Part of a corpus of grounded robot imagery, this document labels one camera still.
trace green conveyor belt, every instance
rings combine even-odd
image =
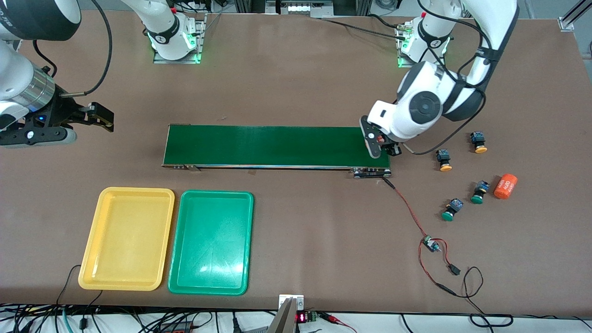
[[[389,168],[373,159],[358,127],[169,126],[164,167]]]

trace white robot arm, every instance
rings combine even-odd
[[[155,51],[166,60],[178,60],[197,47],[195,19],[170,10],[165,0],[121,0],[142,20]]]
[[[165,0],[122,0],[146,26],[155,50],[177,60],[196,48],[195,20]],[[0,0],[0,146],[62,145],[76,140],[71,123],[113,132],[113,113],[78,105],[53,78],[3,41],[67,40],[81,23],[77,0]]]
[[[469,75],[459,78],[442,66],[425,60],[413,65],[397,90],[397,102],[377,101],[369,115],[360,119],[372,157],[378,158],[382,149],[390,155],[398,155],[394,145],[423,133],[440,116],[460,121],[478,111],[482,93],[516,25],[519,9],[516,0],[431,0],[430,8],[439,8],[440,12],[456,16],[456,13],[460,14],[459,1],[484,33]],[[417,56],[419,59],[422,54],[430,54],[429,59],[437,61],[435,56],[440,55],[439,49],[444,47],[454,22],[427,14],[414,24],[417,24],[414,29],[422,32],[413,40],[410,57]]]

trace brown table surface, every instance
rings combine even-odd
[[[343,171],[160,166],[169,123],[357,126],[376,100],[394,100],[406,72],[397,68],[393,40],[298,15],[224,15],[208,31],[201,65],[153,65],[134,13],[108,17],[111,69],[79,102],[115,112],[115,132],[76,126],[72,145],[0,149],[0,302],[55,302],[70,267],[82,261],[99,193],[129,186],[170,188],[177,206],[192,188],[252,192],[249,288],[240,297],[169,293],[171,241],[157,290],[106,291],[98,304],[274,309],[279,294],[298,293],[324,310],[474,312],[422,272],[421,233],[382,181]],[[375,19],[343,20],[389,32]],[[454,36],[451,69],[477,43],[462,26]],[[102,72],[107,41],[96,12],[83,13],[71,40],[39,44],[68,91],[91,87]],[[30,43],[22,53],[44,65]],[[425,230],[448,241],[461,270],[482,270],[485,284],[474,300],[486,312],[592,315],[590,92],[573,35],[555,20],[519,21],[486,108],[445,145],[454,169],[439,172],[432,154],[392,159],[392,182]],[[458,125],[441,119],[409,144],[429,148]],[[487,153],[471,151],[474,130],[485,132]],[[507,172],[519,179],[509,200],[488,194],[483,205],[469,202],[474,182]],[[465,207],[444,222],[439,215],[454,197]],[[424,261],[437,281],[461,292],[462,275],[452,276],[440,254],[425,251]],[[62,302],[95,295],[74,277]]]

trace yellow tray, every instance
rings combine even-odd
[[[162,281],[175,194],[108,187],[99,196],[78,283],[84,289],[149,291]]]

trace red wire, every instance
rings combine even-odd
[[[430,280],[432,282],[434,282],[434,284],[436,284],[436,280],[434,280],[434,278],[430,275],[430,273],[428,273],[426,266],[423,265],[423,260],[422,260],[422,245],[423,245],[423,240],[421,240],[419,242],[419,247],[417,248],[417,256],[419,257],[419,264],[422,266],[422,269],[424,271],[424,273],[426,273],[427,277],[430,278]]]
[[[346,324],[346,323],[342,322],[341,320],[339,320],[339,319],[338,319],[337,317],[335,317],[335,316],[331,316],[331,315],[329,315],[329,318],[328,318],[328,320],[329,320],[329,322],[332,322],[332,323],[334,323],[334,324],[337,324],[337,325],[345,326],[345,327],[347,327],[347,328],[351,329],[352,331],[354,331],[354,332],[358,333],[358,332],[356,331],[356,329],[355,329],[355,328],[353,328],[353,327],[349,326],[348,324]]]
[[[419,230],[422,231],[422,235],[424,237],[427,236],[426,232],[422,228],[422,224],[419,223],[419,219],[415,215],[415,212],[413,212],[413,209],[411,208],[411,205],[409,205],[409,203],[407,202],[407,199],[405,199],[405,197],[401,194],[401,192],[399,192],[399,190],[397,188],[393,188],[393,190],[395,190],[395,192],[397,192],[397,194],[399,195],[399,197],[401,197],[401,199],[403,199],[403,201],[405,201],[405,205],[407,205],[407,209],[409,209],[409,213],[411,213],[411,217],[415,221],[415,224],[417,224],[417,227],[419,228]]]
[[[355,329],[355,328],[353,328],[353,327],[349,326],[348,324],[345,324],[345,323],[344,323],[344,322],[342,322],[342,321],[339,321],[337,324],[338,324],[338,325],[341,325],[341,326],[348,327],[348,328],[350,328],[352,331],[354,331],[354,332],[358,333],[358,332],[356,331],[356,329]]]
[[[432,238],[432,241],[441,241],[444,243],[444,259],[446,260],[446,263],[450,265],[450,260],[448,260],[448,243],[446,243],[446,241],[442,238]]]

